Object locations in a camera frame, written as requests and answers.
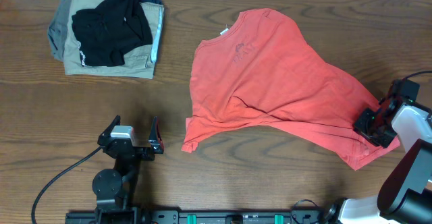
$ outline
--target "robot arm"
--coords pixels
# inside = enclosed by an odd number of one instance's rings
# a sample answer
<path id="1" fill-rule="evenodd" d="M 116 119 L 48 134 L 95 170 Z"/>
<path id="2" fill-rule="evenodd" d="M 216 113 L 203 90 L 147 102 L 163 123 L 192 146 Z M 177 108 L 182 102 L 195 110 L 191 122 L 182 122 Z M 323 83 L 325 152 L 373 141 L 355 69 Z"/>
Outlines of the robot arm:
<path id="1" fill-rule="evenodd" d="M 395 80 L 380 109 L 366 109 L 354 124 L 375 146 L 387 148 L 397 136 L 407 153 L 377 196 L 345 200 L 336 223 L 432 223 L 432 111 L 415 102 L 418 91 L 415 82 Z"/>

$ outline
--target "red t-shirt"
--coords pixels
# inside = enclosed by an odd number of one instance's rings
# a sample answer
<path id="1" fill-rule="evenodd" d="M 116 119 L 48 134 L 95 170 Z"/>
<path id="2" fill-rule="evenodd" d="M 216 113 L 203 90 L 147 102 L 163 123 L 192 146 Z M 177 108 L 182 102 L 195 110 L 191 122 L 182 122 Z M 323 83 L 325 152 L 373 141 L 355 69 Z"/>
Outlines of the red t-shirt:
<path id="1" fill-rule="evenodd" d="M 296 23 L 272 9 L 240 13 L 223 35 L 196 49 L 190 79 L 193 116 L 183 151 L 219 132 L 268 125 L 336 152 L 353 169 L 399 146 L 375 147 L 352 124 L 377 99 L 351 75 L 325 63 Z"/>

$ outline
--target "white print on black shirt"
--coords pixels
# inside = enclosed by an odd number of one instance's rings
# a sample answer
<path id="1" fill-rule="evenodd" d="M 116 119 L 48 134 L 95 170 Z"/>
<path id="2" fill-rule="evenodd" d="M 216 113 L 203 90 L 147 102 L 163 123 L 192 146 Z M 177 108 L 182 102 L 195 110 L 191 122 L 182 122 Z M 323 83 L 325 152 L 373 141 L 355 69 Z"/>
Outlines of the white print on black shirt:
<path id="1" fill-rule="evenodd" d="M 81 48 L 81 42 L 78 41 L 78 49 L 80 49 L 80 48 Z M 86 56 L 84 55 L 84 53 L 82 51 L 80 51 L 80 55 L 81 55 L 81 65 L 86 66 L 86 63 L 85 63 Z"/>

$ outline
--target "black folded shirt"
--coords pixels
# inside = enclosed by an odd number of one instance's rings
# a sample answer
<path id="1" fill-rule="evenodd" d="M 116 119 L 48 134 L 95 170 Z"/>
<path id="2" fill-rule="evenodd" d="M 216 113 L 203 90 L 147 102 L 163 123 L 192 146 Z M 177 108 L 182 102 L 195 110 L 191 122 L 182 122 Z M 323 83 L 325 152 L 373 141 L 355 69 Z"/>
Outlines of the black folded shirt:
<path id="1" fill-rule="evenodd" d="M 124 65 L 124 54 L 153 38 L 140 0 L 104 0 L 72 16 L 82 65 Z"/>

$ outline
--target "shirt tag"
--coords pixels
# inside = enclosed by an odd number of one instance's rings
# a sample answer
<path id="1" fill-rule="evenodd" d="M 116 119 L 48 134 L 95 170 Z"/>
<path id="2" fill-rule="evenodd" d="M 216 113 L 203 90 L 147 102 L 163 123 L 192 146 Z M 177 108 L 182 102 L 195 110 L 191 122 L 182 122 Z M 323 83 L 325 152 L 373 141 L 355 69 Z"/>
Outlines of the shirt tag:
<path id="1" fill-rule="evenodd" d="M 225 28 L 225 30 L 221 32 L 221 35 L 223 35 L 224 33 L 226 33 L 228 30 L 229 30 L 228 28 Z"/>

